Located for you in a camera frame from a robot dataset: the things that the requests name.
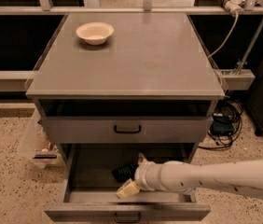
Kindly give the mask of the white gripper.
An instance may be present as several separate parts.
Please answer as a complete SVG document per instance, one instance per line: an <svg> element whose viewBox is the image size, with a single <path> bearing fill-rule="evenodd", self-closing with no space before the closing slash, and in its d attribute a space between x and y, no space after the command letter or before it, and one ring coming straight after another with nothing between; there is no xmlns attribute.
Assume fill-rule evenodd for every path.
<svg viewBox="0 0 263 224"><path fill-rule="evenodd" d="M118 198L123 199L136 195L140 190L167 191L161 181L161 172L165 164L147 161L143 153L138 154L138 168L135 171L134 180L128 179L116 192Z"/></svg>

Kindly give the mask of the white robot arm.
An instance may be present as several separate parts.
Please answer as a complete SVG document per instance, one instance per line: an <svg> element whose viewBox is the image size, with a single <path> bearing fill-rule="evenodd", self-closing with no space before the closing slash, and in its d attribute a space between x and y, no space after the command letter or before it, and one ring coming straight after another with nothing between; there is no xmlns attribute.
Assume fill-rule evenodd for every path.
<svg viewBox="0 0 263 224"><path fill-rule="evenodd" d="M116 192L127 198L140 191L190 193L204 188L263 200L263 160L194 165L181 161L159 164L139 156L134 178Z"/></svg>

